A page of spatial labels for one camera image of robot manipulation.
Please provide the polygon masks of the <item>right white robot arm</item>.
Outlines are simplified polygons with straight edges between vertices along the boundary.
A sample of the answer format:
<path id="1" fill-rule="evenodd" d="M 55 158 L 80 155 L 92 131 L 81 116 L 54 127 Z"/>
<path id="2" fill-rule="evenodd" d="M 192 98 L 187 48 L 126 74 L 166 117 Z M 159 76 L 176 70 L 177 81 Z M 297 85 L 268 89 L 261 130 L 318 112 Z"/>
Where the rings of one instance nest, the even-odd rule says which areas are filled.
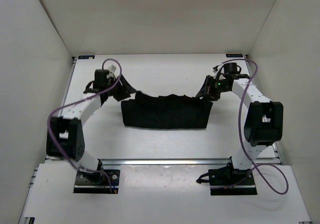
<path id="1" fill-rule="evenodd" d="M 245 122 L 238 121 L 240 149 L 230 158 L 232 167 L 224 171 L 224 179 L 229 184 L 240 181 L 241 170 L 250 169 L 261 152 L 283 135 L 283 104 L 263 95 L 252 83 L 253 76 L 241 72 L 238 61 L 240 59 L 235 58 L 214 67 L 214 75 L 206 76 L 196 94 L 207 101 L 218 101 L 221 93 L 233 92 L 240 98 L 239 118 L 242 108 L 247 108 Z"/>

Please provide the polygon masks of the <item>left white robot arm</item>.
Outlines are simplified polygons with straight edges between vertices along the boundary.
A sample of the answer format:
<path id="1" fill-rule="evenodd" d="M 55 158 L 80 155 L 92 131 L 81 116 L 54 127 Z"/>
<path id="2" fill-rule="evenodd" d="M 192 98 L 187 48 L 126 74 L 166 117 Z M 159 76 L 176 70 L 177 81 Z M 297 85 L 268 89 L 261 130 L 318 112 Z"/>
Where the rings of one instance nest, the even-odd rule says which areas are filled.
<path id="1" fill-rule="evenodd" d="M 49 118 L 46 154 L 71 161 L 93 183 L 101 182 L 105 171 L 102 162 L 86 151 L 83 126 L 109 97 L 120 102 L 137 92 L 123 75 L 116 76 L 115 72 L 114 65 L 95 70 L 94 80 L 87 84 L 80 101 L 67 105 L 62 115 Z"/>

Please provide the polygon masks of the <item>black pleated skirt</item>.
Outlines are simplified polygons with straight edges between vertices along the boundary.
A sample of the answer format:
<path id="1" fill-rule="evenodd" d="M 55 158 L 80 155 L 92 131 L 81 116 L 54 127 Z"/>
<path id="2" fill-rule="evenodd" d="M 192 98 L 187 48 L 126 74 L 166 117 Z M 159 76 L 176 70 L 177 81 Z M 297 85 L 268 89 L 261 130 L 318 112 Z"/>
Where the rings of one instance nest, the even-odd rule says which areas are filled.
<path id="1" fill-rule="evenodd" d="M 197 97 L 170 94 L 153 97 L 140 91 L 121 102 L 126 127 L 154 130 L 206 129 L 213 103 Z"/>

